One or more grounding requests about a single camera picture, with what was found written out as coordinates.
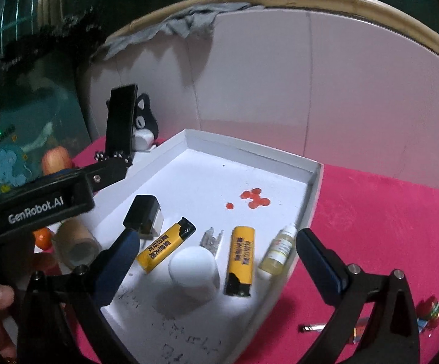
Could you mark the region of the red green cylindrical can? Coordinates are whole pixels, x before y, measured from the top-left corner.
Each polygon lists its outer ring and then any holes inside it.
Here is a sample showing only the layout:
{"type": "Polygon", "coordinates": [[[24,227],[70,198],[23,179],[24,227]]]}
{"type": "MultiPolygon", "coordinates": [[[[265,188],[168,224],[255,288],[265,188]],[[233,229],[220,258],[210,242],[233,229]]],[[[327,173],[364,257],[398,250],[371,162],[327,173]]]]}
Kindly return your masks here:
{"type": "Polygon", "coordinates": [[[436,296],[432,295],[422,300],[416,308],[416,313],[417,319],[431,320],[433,329],[439,326],[439,300],[436,296]]]}

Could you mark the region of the blue binder clip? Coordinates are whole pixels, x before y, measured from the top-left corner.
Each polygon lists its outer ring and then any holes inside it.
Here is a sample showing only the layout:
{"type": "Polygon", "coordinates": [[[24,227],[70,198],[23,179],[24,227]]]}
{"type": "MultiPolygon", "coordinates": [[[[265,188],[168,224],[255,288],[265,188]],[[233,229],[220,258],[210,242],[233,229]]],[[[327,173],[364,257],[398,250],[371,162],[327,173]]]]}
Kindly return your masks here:
{"type": "Polygon", "coordinates": [[[417,325],[418,325],[418,333],[420,335],[425,335],[427,338],[432,337],[432,321],[431,320],[425,320],[423,318],[417,319],[417,325]]]}

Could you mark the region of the beige tape roll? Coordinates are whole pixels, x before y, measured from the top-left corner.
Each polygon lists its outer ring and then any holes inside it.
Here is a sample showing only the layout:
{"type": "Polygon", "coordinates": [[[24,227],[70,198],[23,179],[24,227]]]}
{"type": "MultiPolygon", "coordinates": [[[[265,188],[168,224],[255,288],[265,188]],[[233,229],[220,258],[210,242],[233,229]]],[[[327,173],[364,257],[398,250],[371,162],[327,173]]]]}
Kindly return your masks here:
{"type": "Polygon", "coordinates": [[[61,223],[52,241],[58,259],[70,270],[89,266],[101,251],[99,242],[77,218],[61,223]]]}

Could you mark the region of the yellow lighter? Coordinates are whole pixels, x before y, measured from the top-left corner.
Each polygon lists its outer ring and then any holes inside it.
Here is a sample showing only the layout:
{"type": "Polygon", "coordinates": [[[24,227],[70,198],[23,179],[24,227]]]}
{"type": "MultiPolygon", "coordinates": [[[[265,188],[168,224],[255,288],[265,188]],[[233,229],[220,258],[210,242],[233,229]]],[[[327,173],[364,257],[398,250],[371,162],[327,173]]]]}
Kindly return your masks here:
{"type": "Polygon", "coordinates": [[[248,298],[253,279],[255,229],[238,226],[233,229],[224,293],[248,298]]]}
{"type": "Polygon", "coordinates": [[[146,274],[149,274],[195,231],[196,226],[182,217],[136,257],[139,266],[146,274]]]}

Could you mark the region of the small eye drop bottle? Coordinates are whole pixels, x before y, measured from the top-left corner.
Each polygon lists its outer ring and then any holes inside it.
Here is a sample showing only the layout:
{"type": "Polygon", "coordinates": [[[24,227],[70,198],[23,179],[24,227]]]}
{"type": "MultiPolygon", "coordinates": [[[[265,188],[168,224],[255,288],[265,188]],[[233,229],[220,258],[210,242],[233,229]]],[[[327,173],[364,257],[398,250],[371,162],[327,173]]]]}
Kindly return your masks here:
{"type": "Polygon", "coordinates": [[[293,250],[296,234],[295,224],[288,224],[278,232],[258,266],[258,275],[261,278],[270,279],[282,273],[293,250]]]}

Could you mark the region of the black power adapter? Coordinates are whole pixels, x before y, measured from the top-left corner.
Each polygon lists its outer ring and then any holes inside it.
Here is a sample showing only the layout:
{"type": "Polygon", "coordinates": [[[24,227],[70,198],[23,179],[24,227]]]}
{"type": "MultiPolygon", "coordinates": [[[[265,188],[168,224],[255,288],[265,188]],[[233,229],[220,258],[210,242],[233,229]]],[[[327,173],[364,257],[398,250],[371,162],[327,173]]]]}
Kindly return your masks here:
{"type": "Polygon", "coordinates": [[[135,196],[124,221],[125,228],[132,229],[141,239],[154,240],[161,232],[164,223],[159,201],[152,195],[135,196]]]}

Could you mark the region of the white plastic cup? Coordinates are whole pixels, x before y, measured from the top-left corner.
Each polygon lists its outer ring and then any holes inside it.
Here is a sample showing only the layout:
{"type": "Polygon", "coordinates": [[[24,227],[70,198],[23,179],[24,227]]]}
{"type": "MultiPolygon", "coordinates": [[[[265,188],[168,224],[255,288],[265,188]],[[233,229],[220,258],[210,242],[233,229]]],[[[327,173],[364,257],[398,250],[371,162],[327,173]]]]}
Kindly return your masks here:
{"type": "Polygon", "coordinates": [[[205,247],[187,247],[169,262],[169,276],[184,294],[208,302],[220,289],[220,274],[213,254],[205,247]]]}

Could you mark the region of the cartoon acrylic keychain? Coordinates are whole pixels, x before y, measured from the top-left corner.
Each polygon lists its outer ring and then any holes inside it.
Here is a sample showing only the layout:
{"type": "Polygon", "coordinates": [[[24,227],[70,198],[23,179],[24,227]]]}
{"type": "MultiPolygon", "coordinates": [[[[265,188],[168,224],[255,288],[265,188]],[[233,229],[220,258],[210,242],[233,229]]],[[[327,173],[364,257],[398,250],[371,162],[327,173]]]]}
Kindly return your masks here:
{"type": "Polygon", "coordinates": [[[200,246],[205,248],[216,258],[219,253],[223,235],[223,229],[221,229],[218,233],[215,233],[215,230],[210,227],[204,232],[200,241],[200,246]]]}

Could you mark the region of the red apple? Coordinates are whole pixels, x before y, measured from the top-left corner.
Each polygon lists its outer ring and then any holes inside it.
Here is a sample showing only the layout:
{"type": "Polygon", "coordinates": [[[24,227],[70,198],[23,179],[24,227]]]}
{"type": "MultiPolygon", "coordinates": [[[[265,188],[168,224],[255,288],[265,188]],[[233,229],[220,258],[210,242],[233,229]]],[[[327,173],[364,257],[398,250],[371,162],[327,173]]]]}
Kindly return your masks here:
{"type": "Polygon", "coordinates": [[[64,169],[72,168],[73,162],[68,151],[58,146],[48,150],[41,160],[42,170],[44,176],[55,174],[64,169]]]}

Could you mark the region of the pink red tablecloth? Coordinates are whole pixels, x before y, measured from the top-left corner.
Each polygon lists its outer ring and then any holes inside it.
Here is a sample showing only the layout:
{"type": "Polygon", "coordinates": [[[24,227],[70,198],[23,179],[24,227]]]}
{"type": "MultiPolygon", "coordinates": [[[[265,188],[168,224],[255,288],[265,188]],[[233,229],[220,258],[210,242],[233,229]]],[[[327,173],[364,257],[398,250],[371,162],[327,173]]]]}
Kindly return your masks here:
{"type": "MultiPolygon", "coordinates": [[[[181,218],[196,226],[190,245],[209,228],[223,234],[220,272],[235,227],[255,229],[262,257],[282,227],[309,224],[344,262],[374,274],[403,270],[416,302],[439,299],[439,190],[335,166],[322,171],[316,186],[317,166],[297,156],[191,134],[139,155],[83,222],[108,247],[135,196],[155,196],[165,227],[181,218]]],[[[142,363],[222,363],[234,348],[241,363],[295,363],[316,339],[298,326],[324,323],[332,310],[301,264],[283,286],[256,278],[249,298],[218,293],[203,306],[175,291],[161,264],[149,275],[133,268],[104,312],[142,363]]],[[[422,362],[430,362],[439,326],[422,334],[420,346],[422,362]]]]}

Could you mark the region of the cartoon mouse poster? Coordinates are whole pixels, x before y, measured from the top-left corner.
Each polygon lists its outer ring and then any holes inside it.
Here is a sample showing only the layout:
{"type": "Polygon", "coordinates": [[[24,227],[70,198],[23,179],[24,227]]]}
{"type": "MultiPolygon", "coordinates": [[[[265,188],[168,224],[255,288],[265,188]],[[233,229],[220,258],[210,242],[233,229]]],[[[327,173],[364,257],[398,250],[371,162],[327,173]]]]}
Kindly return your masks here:
{"type": "Polygon", "coordinates": [[[41,177],[48,150],[62,146],[75,156],[88,145],[90,135],[72,87],[17,87],[0,113],[0,196],[41,177]]]}

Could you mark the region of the black smartphone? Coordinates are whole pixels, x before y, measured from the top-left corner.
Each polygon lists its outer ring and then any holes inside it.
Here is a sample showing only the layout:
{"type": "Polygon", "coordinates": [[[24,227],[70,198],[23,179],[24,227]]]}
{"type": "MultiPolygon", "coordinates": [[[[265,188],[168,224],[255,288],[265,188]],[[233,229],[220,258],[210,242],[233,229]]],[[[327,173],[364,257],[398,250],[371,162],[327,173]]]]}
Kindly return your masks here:
{"type": "Polygon", "coordinates": [[[105,135],[105,154],[132,153],[132,132],[136,110],[137,85],[120,86],[111,90],[107,102],[108,117],[105,135]]]}

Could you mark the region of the white cardboard tray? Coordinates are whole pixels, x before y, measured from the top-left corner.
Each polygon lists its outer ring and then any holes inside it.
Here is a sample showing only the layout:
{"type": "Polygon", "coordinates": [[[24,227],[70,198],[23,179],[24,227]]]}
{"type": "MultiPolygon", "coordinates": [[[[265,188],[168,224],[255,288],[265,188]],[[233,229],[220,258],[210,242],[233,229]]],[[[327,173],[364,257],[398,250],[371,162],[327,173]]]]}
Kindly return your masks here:
{"type": "Polygon", "coordinates": [[[81,222],[103,248],[123,231],[139,195],[154,196],[164,228],[188,219],[195,233],[185,247],[214,256],[217,284],[206,298],[189,297],[169,275],[167,262],[150,273],[133,264],[102,310],[139,363],[232,363],[278,302],[297,256],[290,254],[272,280],[253,279],[247,298],[224,292],[233,230],[255,231],[260,262],[282,228],[312,222],[321,188],[320,163],[246,140],[185,130],[135,156],[127,176],[95,197],[81,222]]]}

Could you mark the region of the grey cloth on rail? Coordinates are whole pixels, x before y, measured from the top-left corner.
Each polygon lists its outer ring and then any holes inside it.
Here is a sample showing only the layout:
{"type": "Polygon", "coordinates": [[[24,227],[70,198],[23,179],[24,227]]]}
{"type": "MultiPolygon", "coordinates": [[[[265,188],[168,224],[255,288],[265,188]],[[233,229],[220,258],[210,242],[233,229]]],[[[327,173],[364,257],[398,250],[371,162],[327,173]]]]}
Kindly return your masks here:
{"type": "Polygon", "coordinates": [[[196,4],[172,13],[163,19],[148,15],[137,19],[108,37],[96,50],[95,56],[109,60],[129,46],[144,44],[158,35],[178,36],[181,39],[212,35],[218,15],[245,11],[260,11],[263,5],[249,2],[196,4]]]}

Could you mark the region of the bamboo rail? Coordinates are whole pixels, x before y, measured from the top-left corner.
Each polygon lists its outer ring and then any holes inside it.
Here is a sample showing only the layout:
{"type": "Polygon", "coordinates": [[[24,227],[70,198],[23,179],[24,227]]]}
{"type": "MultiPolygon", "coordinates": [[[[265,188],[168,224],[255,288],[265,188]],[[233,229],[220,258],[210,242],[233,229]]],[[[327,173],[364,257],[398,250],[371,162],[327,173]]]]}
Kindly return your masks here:
{"type": "Polygon", "coordinates": [[[113,41],[120,36],[142,30],[195,5],[230,2],[249,2],[266,8],[298,8],[353,16],[398,32],[439,56],[439,34],[436,31],[401,10],[378,0],[183,0],[135,19],[113,32],[107,40],[113,41]]]}

